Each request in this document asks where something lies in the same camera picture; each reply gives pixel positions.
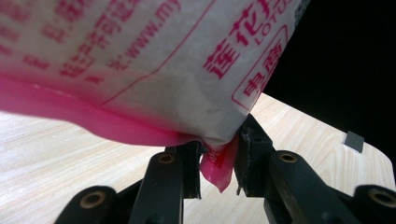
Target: black background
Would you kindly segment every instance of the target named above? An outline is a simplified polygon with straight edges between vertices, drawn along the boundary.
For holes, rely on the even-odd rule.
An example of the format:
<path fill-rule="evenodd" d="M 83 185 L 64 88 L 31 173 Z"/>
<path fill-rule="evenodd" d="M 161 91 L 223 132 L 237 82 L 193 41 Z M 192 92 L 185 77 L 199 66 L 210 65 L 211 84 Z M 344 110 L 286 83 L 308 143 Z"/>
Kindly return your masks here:
<path fill-rule="evenodd" d="M 389 0 L 312 0 L 264 92 L 395 164 L 395 15 Z"/>

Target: wood grain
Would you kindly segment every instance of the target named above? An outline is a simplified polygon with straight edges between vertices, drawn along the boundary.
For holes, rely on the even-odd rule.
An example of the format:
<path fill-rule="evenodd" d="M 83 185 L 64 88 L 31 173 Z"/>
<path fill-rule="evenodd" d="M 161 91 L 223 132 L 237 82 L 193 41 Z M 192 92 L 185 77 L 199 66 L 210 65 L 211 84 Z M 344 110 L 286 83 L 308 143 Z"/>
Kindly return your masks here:
<path fill-rule="evenodd" d="M 262 95 L 251 112 L 276 149 L 302 155 L 324 181 L 352 194 L 361 184 L 396 189 L 390 160 L 364 144 L 343 145 L 345 133 Z M 52 223 L 81 190 L 106 185 L 120 191 L 143 177 L 163 147 L 129 146 L 58 120 L 0 113 L 0 222 Z M 203 178 L 202 200 L 185 200 L 185 223 L 267 223 L 263 199 L 222 194 Z"/>

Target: plastic bag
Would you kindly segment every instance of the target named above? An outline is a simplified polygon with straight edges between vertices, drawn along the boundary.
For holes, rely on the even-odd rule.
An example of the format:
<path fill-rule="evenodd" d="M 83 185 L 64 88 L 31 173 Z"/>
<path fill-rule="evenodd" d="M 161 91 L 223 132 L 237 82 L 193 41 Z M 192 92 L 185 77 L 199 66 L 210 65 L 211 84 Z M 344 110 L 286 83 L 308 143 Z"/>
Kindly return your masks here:
<path fill-rule="evenodd" d="M 304 12 L 300 3 L 0 0 L 0 109 L 69 120 L 128 144 L 201 140 L 209 148 L 202 172 L 223 191 L 235 132 Z"/>

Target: black mechanical part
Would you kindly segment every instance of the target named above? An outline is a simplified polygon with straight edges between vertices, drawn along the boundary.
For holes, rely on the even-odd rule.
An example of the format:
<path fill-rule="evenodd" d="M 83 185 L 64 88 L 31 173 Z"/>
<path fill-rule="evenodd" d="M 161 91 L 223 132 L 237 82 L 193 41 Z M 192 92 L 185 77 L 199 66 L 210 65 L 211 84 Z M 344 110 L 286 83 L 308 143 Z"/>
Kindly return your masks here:
<path fill-rule="evenodd" d="M 275 151 L 259 123 L 248 116 L 239 132 L 234 165 L 238 192 L 264 197 L 270 223 L 394 223 L 396 193 L 359 186 L 353 197 L 328 187 L 299 155 Z M 183 198 L 200 198 L 198 142 L 154 155 L 145 177 L 116 194 L 84 189 L 56 223 L 182 223 Z"/>
<path fill-rule="evenodd" d="M 154 155 L 132 209 L 130 224 L 182 223 L 183 172 L 175 152 Z"/>
<path fill-rule="evenodd" d="M 268 172 L 293 223 L 359 223 L 298 154 L 273 153 Z"/>
<path fill-rule="evenodd" d="M 251 115 L 247 116 L 238 134 L 239 147 L 234 165 L 238 193 L 243 189 L 247 197 L 265 197 L 279 202 L 274 185 L 267 180 L 268 158 L 275 152 L 272 140 Z"/>
<path fill-rule="evenodd" d="M 184 199 L 201 199 L 201 182 L 199 162 L 205 152 L 204 146 L 198 142 L 189 142 L 176 147 L 166 147 L 165 151 L 173 151 L 180 155 L 183 163 Z"/>
<path fill-rule="evenodd" d="M 70 201 L 55 223 L 107 223 L 114 219 L 116 201 L 117 194 L 112 188 L 95 186 L 84 189 Z"/>

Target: screw hole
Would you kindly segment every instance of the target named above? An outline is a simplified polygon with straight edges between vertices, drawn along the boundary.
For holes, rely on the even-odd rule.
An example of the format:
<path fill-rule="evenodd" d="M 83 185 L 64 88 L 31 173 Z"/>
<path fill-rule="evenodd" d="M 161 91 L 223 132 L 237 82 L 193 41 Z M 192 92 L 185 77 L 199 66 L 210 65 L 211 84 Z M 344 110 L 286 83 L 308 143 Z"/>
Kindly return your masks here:
<path fill-rule="evenodd" d="M 297 162 L 297 158 L 288 153 L 281 154 L 279 158 L 285 162 Z"/>
<path fill-rule="evenodd" d="M 175 157 L 172 155 L 161 155 L 160 158 L 158 158 L 158 162 L 162 164 L 172 163 L 174 160 Z"/>
<path fill-rule="evenodd" d="M 396 208 L 396 198 L 384 190 L 370 189 L 369 196 L 376 203 L 382 204 L 386 207 Z"/>
<path fill-rule="evenodd" d="M 79 206 L 90 209 L 98 206 L 105 201 L 106 195 L 102 191 L 95 191 L 85 195 L 79 202 Z"/>

